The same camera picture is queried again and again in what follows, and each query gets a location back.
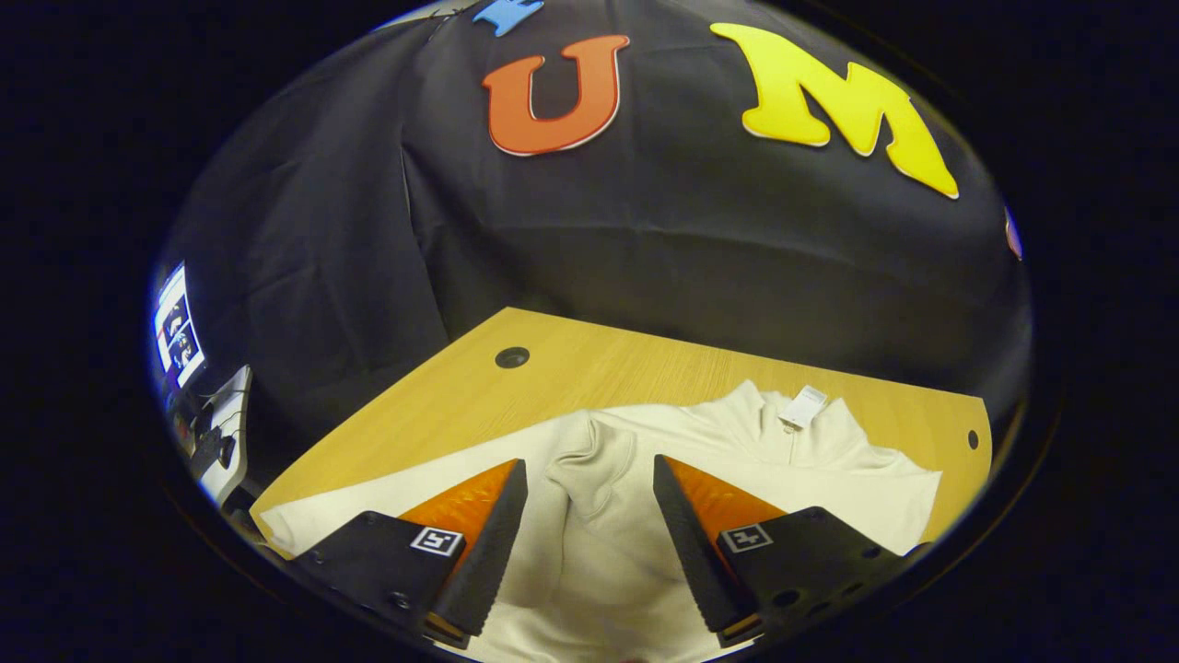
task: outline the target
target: orange letter u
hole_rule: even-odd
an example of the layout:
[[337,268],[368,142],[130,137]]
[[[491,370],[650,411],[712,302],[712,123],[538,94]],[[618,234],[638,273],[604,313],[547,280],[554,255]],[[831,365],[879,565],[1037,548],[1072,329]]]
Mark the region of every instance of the orange letter u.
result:
[[578,63],[578,104],[564,117],[536,119],[532,114],[532,73],[545,58],[523,58],[487,74],[490,91],[487,126],[495,146],[509,155],[531,157],[568,150],[601,133],[618,114],[618,51],[631,40],[621,34],[571,44],[561,55]]

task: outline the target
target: monitor screen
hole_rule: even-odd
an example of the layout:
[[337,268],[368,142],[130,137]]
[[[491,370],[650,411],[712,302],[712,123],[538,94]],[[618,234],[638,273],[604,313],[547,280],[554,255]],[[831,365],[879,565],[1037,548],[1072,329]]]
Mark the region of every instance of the monitor screen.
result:
[[159,293],[154,319],[156,344],[165,380],[183,389],[205,363],[197,330],[189,310],[184,263],[167,277]]

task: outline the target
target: white sweatshirt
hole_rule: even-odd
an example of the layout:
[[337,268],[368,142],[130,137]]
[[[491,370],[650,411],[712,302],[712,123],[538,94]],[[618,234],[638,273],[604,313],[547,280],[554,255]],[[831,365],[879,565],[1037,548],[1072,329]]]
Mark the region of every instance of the white sweatshirt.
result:
[[802,432],[790,399],[745,381],[692,407],[579,411],[364,484],[262,514],[299,554],[357,513],[399,516],[506,460],[528,500],[495,604],[466,651],[477,661],[698,662],[720,649],[696,606],[652,490],[666,454],[790,513],[822,506],[895,552],[924,531],[941,472],[874,447],[842,399]]

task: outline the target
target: wooden table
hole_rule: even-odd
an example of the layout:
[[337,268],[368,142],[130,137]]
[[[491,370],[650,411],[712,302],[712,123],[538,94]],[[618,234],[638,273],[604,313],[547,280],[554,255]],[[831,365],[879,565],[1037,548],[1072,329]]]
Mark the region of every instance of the wooden table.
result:
[[[527,348],[500,368],[495,355]],[[888,382],[507,308],[430,357],[295,461],[250,508],[264,511],[376,479],[567,414],[647,402],[690,406],[744,380],[793,396],[804,385],[843,398],[874,445],[942,471],[922,540],[944,532],[990,471],[979,398]],[[977,445],[968,444],[968,438]]]

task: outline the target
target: black background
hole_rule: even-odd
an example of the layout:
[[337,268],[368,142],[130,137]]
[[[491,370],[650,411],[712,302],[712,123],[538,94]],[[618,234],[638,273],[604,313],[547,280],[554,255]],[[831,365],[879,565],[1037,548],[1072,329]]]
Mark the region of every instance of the black background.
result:
[[[1174,659],[1173,20],[1096,2],[829,5],[986,100],[1038,164],[1017,184],[1040,191],[1021,232],[1033,276],[1056,287],[1036,304],[1067,321],[1049,334],[1073,381],[1039,478],[969,558],[901,611],[791,658]],[[404,7],[189,7],[6,6],[9,228],[32,239],[27,264],[6,263],[32,304],[9,319],[24,360],[9,389],[32,398],[9,403],[31,426],[6,441],[7,658],[387,656],[391,643],[310,623],[250,585],[178,516],[134,451],[163,428],[129,357],[143,352],[154,249],[217,146]],[[87,323],[61,324],[62,302],[86,302]]]

